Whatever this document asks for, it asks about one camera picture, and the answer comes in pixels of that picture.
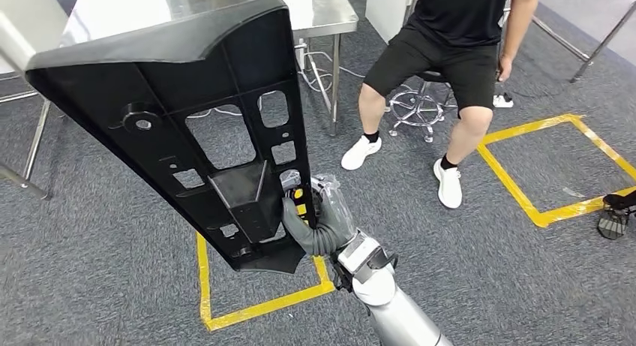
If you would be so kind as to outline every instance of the white sneaker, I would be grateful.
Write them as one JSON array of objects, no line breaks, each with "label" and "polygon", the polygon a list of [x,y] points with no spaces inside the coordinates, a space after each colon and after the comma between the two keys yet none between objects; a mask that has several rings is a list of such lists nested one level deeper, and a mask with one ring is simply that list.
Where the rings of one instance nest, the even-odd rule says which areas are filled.
[{"label": "white sneaker", "polygon": [[461,184],[459,178],[461,174],[456,167],[444,170],[442,159],[435,161],[433,165],[435,177],[439,180],[439,191],[437,196],[442,204],[450,209],[456,209],[461,205]]},{"label": "white sneaker", "polygon": [[342,157],[342,168],[345,170],[357,170],[365,162],[367,156],[372,155],[382,147],[382,139],[378,137],[378,141],[371,143],[364,135],[353,145]]}]

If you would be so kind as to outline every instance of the man's hand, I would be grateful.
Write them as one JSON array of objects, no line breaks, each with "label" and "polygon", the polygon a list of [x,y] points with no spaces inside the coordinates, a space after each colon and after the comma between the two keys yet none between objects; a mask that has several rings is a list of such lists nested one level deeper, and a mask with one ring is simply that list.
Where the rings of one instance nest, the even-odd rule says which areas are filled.
[{"label": "man's hand", "polygon": [[499,58],[499,82],[505,82],[512,72],[512,58],[503,55]]}]

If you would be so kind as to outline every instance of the chrome stool base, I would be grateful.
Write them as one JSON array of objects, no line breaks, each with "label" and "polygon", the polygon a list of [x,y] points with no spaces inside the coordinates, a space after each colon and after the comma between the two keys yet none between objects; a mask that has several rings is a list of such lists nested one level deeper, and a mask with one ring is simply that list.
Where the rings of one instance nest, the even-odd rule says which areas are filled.
[{"label": "chrome stool base", "polygon": [[397,121],[388,134],[397,136],[398,126],[404,123],[405,125],[413,127],[426,128],[424,141],[427,143],[433,142],[433,125],[444,121],[445,107],[453,107],[448,105],[453,92],[450,87],[448,87],[448,93],[446,94],[444,102],[438,102],[428,94],[430,84],[431,82],[424,81],[424,85],[419,91],[403,85],[407,90],[399,92],[391,98],[388,105],[397,118]]}]

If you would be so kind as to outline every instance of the stool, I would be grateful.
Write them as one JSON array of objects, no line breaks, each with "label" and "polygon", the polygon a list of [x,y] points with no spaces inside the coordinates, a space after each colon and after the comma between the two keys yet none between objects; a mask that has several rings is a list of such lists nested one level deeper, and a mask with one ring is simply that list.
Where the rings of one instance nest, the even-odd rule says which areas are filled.
[{"label": "stool", "polygon": [[[429,71],[417,74],[417,76],[424,81],[419,91],[407,85],[402,85],[406,87],[407,90],[399,92],[388,102],[390,110],[397,118],[397,122],[393,125],[393,129],[391,129],[388,134],[397,136],[397,128],[403,123],[415,127],[426,127],[427,133],[424,136],[424,141],[431,143],[433,142],[433,125],[444,120],[446,107],[457,106],[449,104],[449,101],[453,98],[453,91],[439,70],[430,69]],[[448,89],[443,102],[436,101],[433,96],[429,94],[431,83],[442,83]]]}]

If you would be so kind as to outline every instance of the man's leg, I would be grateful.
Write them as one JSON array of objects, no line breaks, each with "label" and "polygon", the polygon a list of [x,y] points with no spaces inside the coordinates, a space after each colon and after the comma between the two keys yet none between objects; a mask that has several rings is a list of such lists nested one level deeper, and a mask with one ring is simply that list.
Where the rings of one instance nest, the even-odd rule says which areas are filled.
[{"label": "man's leg", "polygon": [[454,51],[442,69],[457,99],[460,121],[453,127],[448,151],[435,162],[433,171],[439,180],[439,200],[456,209],[462,201],[458,165],[475,151],[493,118],[497,48]]},{"label": "man's leg", "polygon": [[415,29],[404,28],[389,41],[362,83],[358,110],[364,134],[342,157],[345,170],[360,168],[367,156],[380,150],[378,126],[384,115],[386,95],[412,75],[428,69],[430,53],[438,51]]}]

